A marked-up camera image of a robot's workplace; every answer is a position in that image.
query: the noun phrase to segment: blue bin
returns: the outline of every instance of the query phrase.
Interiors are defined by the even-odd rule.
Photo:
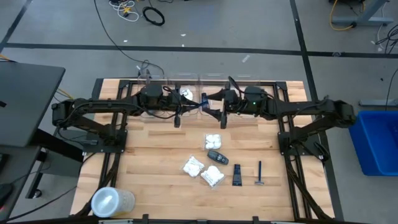
[[[349,133],[365,175],[398,176],[398,111],[361,111]]]

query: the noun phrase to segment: gray floor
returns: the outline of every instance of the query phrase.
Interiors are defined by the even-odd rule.
[[[173,4],[152,1],[166,17],[163,27],[149,25],[143,18],[136,23],[117,17],[105,0],[97,0],[105,26],[120,45],[181,47],[231,47],[275,50],[300,50],[288,0],[194,0]],[[5,35],[25,1],[0,0],[0,39]],[[335,32],[328,26],[331,5],[324,1],[296,0],[307,49],[310,51],[380,53],[371,43],[377,27],[360,27]],[[147,2],[137,3],[142,9]],[[385,8],[386,16],[398,21],[398,3]],[[336,15],[352,15],[345,5],[336,7]],[[111,45],[105,36],[92,0],[33,0],[9,40],[28,44]],[[65,67],[61,83],[73,96],[90,97],[96,78],[133,77],[136,62],[112,50],[50,50],[5,48],[2,54],[24,63]],[[166,74],[225,73],[249,74],[266,80],[302,80],[308,84],[301,56],[197,52],[135,52],[132,57],[149,59],[164,68]],[[398,59],[310,57],[319,97],[330,95],[357,106],[363,98],[385,98],[389,80]],[[152,73],[159,73],[155,68]],[[391,98],[398,97],[392,88]],[[40,127],[52,132],[50,111]],[[398,178],[367,177],[362,174],[348,131],[327,132],[344,218],[367,223],[396,223]],[[24,193],[12,216],[55,198],[73,187],[77,178],[44,175],[39,188],[44,196],[24,199]],[[73,192],[38,212],[19,220],[65,217]]]

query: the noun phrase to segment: white cylindrical container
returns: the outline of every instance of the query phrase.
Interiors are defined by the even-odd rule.
[[[91,209],[101,218],[130,213],[136,204],[134,194],[127,190],[103,187],[95,192]]]

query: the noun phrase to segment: black computer mouse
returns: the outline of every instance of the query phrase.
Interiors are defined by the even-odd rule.
[[[11,195],[12,184],[0,184],[0,208],[6,203],[7,198]]]

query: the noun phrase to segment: wooden table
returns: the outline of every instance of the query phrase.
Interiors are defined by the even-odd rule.
[[[105,79],[99,98],[115,98],[118,83],[118,79]],[[290,101],[307,100],[302,82],[287,82],[287,86]],[[199,101],[200,91],[211,94],[221,86],[203,86],[201,90],[196,86],[189,88],[194,100]],[[210,105],[216,108],[220,103],[212,101]],[[103,124],[110,123],[111,118],[112,114],[95,116],[95,120]],[[148,213],[149,218],[158,219],[252,220],[252,216],[260,220],[294,219],[285,162],[279,152],[276,120],[231,114],[227,128],[220,129],[216,119],[192,111],[182,117],[181,128],[174,128],[173,119],[148,116],[129,117],[127,122],[126,151],[121,156],[116,187],[133,192],[136,206],[130,214],[120,218],[142,218]],[[311,122],[311,117],[297,116],[294,122],[296,126],[303,126]],[[206,166],[212,163],[203,150],[204,135],[208,133],[221,134],[220,153],[229,159],[227,166],[217,165],[226,178],[216,190],[211,190],[200,176],[194,179],[180,170],[190,155]],[[93,156],[81,169],[71,213],[79,211],[95,192],[103,156]],[[259,160],[265,182],[262,186],[254,184]],[[241,165],[242,187],[231,185],[234,164]],[[334,217],[321,162],[302,156],[302,164],[308,191],[325,213]],[[297,188],[296,191],[300,215],[304,217],[301,195]]]

